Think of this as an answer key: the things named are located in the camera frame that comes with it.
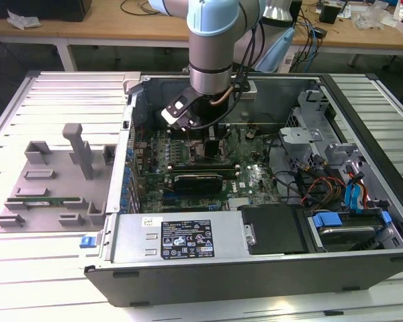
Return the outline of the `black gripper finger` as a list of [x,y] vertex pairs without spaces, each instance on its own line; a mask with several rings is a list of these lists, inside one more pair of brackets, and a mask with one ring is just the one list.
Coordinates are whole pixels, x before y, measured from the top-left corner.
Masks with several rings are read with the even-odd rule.
[[213,158],[218,153],[219,138],[214,128],[208,128],[204,137],[204,156]]

